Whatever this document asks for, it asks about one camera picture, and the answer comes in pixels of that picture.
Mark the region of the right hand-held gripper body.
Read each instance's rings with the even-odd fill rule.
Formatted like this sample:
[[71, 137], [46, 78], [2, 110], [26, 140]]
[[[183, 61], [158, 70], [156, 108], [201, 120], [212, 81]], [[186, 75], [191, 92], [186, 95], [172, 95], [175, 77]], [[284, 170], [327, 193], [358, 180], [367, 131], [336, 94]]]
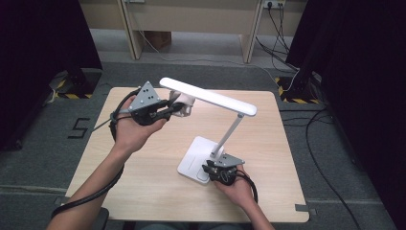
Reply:
[[232, 185], [237, 177], [237, 165], [243, 165], [244, 160], [234, 157], [228, 153], [222, 154], [217, 160], [219, 167], [211, 167], [212, 173], [209, 174], [209, 178], [212, 181], [220, 182], [223, 185]]

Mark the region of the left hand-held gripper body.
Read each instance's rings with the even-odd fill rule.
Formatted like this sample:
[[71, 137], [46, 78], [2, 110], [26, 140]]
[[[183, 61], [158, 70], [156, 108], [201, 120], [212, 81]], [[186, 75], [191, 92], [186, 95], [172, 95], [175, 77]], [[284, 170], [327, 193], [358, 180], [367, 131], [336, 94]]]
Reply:
[[166, 108], [158, 107], [161, 100], [151, 83], [147, 81], [130, 104], [128, 112], [137, 124], [141, 126], [152, 125], [156, 121], [164, 119], [162, 114]]

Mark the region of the white desk lamp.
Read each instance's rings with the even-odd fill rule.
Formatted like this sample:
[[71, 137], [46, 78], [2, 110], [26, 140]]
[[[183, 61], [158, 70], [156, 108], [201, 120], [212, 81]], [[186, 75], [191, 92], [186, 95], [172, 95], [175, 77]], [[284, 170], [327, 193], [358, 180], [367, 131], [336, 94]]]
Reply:
[[202, 102], [232, 110], [237, 114], [235, 121], [218, 143], [200, 136], [195, 137], [178, 165], [177, 171], [180, 174], [199, 183], [207, 184], [210, 178], [203, 171], [202, 165], [207, 166], [206, 160], [217, 160], [225, 153], [225, 142], [235, 131], [244, 116], [254, 117], [257, 114], [257, 108], [250, 103], [245, 103], [171, 78], [162, 78], [160, 85], [169, 90], [190, 95]]

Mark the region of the person's right hand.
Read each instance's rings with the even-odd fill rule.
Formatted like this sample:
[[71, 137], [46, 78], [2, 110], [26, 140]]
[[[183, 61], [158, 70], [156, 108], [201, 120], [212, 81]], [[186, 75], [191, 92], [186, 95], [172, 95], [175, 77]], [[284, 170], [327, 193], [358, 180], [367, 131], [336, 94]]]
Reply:
[[257, 203], [254, 200], [250, 184], [243, 178], [246, 173], [242, 165], [237, 165], [237, 174], [238, 177], [230, 186], [223, 185], [218, 181], [215, 181], [214, 184], [217, 189], [226, 195], [235, 205], [244, 211], [251, 210]]

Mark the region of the person's left hand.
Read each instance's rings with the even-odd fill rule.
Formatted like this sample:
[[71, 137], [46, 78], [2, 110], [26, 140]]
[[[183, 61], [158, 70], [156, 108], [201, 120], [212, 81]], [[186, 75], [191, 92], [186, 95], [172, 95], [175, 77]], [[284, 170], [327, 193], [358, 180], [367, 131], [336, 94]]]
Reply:
[[129, 113], [120, 113], [116, 124], [116, 141], [111, 154], [121, 158], [128, 158], [132, 153], [140, 150], [147, 139], [160, 130], [167, 121], [161, 119], [149, 126], [137, 124]]

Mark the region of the cardboard box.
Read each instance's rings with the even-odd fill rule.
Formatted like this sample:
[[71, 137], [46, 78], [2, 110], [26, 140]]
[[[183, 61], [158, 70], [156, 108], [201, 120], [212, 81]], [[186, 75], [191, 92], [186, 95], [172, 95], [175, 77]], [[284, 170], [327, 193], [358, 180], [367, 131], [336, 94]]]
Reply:
[[147, 44], [160, 50], [171, 44], [171, 32], [145, 31]]

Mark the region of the stand base with hazard tape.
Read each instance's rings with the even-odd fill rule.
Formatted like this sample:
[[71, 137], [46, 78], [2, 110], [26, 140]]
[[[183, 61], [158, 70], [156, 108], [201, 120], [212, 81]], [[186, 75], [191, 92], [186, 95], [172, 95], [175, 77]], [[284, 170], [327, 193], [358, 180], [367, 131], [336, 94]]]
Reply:
[[299, 72], [293, 77], [277, 77], [276, 84], [281, 100], [294, 104], [319, 104], [317, 93], [309, 79], [305, 79]]
[[99, 69], [81, 69], [79, 76], [63, 71], [56, 75], [56, 96], [63, 99], [90, 99], [99, 80], [102, 71]]

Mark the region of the beige wooden desk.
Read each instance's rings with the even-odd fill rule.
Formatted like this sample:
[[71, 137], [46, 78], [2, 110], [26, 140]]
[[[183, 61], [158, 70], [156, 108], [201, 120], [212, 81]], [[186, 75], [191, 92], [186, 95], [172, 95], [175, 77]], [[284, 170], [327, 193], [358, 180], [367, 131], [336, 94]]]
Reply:
[[307, 0], [285, 0], [282, 9], [265, 9], [264, 0], [79, 0], [91, 29], [125, 31], [129, 53], [138, 59], [143, 31], [237, 35], [245, 63], [251, 61], [257, 35], [296, 33]]

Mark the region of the black chair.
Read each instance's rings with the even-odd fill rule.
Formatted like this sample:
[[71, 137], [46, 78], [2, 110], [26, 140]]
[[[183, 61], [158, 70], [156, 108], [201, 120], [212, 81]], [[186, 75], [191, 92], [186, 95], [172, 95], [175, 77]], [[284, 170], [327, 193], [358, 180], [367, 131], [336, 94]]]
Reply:
[[109, 211], [105, 208], [101, 208], [95, 221], [92, 224], [91, 230], [104, 230], [108, 219]]

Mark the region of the black curtain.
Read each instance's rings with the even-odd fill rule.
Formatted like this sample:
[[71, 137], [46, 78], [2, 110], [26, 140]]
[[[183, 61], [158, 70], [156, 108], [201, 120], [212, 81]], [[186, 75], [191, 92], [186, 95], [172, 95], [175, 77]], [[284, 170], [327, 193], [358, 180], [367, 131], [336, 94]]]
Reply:
[[397, 230], [406, 230], [406, 0], [307, 0], [288, 62], [330, 107]]
[[0, 151], [19, 147], [56, 74], [101, 67], [79, 0], [0, 0]]

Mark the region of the white wall socket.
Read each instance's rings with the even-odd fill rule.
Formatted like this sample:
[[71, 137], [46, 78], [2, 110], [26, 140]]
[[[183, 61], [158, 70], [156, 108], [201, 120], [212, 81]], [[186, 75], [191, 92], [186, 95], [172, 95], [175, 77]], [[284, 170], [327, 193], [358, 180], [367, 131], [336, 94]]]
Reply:
[[282, 9], [285, 5], [285, 0], [264, 0], [263, 7], [265, 9]]

